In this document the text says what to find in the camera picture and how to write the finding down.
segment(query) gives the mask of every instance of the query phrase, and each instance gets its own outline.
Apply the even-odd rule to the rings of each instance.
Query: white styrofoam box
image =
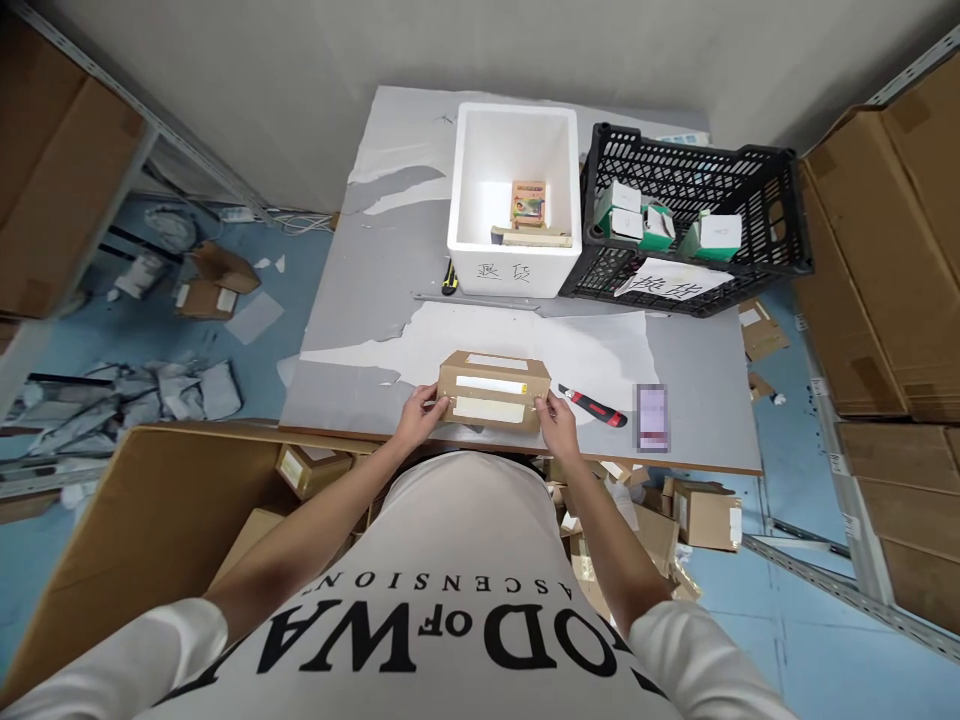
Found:
[[[580,256],[577,116],[566,108],[463,103],[447,250],[468,295],[556,297]],[[547,225],[568,233],[571,247],[494,245],[490,228],[510,227],[518,180],[547,186]]]

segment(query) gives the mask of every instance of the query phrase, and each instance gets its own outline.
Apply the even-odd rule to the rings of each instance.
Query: red utility knife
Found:
[[[627,416],[622,412],[611,410],[606,405],[601,405],[596,400],[588,398],[586,395],[571,390],[564,385],[560,386],[560,392],[597,418],[597,420],[603,420],[603,422],[610,427],[623,427],[627,424]]]

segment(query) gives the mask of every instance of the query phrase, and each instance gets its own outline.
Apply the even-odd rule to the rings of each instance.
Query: forearm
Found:
[[[670,599],[666,580],[583,458],[561,459],[560,465],[603,597],[617,626],[629,632],[634,620]]]
[[[207,592],[227,620],[230,642],[320,574],[411,450],[391,439],[297,508]]]

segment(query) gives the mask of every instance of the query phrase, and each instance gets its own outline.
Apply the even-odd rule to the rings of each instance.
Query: gray table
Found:
[[[466,101],[532,102],[481,93],[378,90],[301,352],[398,337],[420,306],[414,295],[439,295],[447,263],[452,138],[457,109]],[[684,127],[668,124],[671,118],[664,113],[635,113],[638,117],[631,118],[568,107],[577,111],[581,154],[589,149],[595,122],[640,127],[652,137],[704,129],[693,114],[674,116],[673,122],[685,123]],[[625,311],[608,303],[566,298],[531,302],[539,305],[541,315],[550,317]],[[638,455],[632,433],[594,420],[579,426],[584,454],[759,474],[760,452],[736,309],[706,320],[648,313],[647,339],[657,375],[667,386],[670,452]],[[307,432],[387,437],[411,390],[396,379],[391,370],[299,360],[281,425]],[[442,427],[433,437],[463,447],[543,448],[538,436],[490,429],[475,434],[460,425]]]

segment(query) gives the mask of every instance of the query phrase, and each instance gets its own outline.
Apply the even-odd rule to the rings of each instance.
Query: white t-shirt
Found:
[[[224,652],[213,604],[152,610],[0,719],[794,718],[693,603],[624,642],[580,591],[527,468],[458,452],[394,484],[328,572]]]

